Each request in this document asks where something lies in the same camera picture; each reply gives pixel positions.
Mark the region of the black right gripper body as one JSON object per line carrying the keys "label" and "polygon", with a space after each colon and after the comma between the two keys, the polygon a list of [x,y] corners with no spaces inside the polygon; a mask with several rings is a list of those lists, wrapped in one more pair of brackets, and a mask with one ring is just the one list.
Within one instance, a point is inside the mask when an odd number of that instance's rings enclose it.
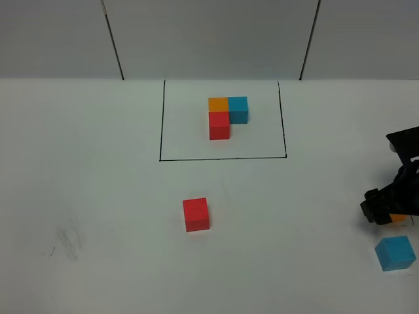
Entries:
{"label": "black right gripper body", "polygon": [[382,189],[383,212],[418,216],[418,160],[402,158],[401,162],[393,182]]}

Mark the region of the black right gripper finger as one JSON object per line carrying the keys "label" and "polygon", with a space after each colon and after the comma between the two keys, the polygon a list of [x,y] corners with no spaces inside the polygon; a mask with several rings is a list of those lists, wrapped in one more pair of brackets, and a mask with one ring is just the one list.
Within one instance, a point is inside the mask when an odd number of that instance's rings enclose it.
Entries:
{"label": "black right gripper finger", "polygon": [[369,223],[385,225],[393,222],[390,203],[378,189],[367,191],[364,197],[360,206]]}

